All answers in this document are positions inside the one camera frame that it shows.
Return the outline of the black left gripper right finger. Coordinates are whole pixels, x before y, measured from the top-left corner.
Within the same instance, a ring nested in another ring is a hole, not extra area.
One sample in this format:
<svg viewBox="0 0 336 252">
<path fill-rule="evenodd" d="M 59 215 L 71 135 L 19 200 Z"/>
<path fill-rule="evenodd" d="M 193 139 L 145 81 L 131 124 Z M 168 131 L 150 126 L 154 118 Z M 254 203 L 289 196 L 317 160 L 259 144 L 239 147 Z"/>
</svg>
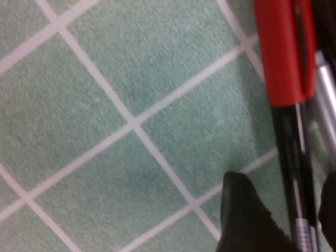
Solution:
<svg viewBox="0 0 336 252">
<path fill-rule="evenodd" d="M 335 171 L 328 174 L 321 192 L 318 215 L 326 238 L 335 238 Z"/>
</svg>

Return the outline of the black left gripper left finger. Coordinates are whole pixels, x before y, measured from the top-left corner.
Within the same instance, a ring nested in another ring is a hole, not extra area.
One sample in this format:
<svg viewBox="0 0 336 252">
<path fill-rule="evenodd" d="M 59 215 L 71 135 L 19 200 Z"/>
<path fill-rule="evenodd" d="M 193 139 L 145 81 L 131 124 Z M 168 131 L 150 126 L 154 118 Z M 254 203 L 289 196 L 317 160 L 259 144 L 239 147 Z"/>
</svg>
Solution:
<svg viewBox="0 0 336 252">
<path fill-rule="evenodd" d="M 298 251 L 244 173 L 224 174 L 220 221 L 216 251 Z"/>
</svg>

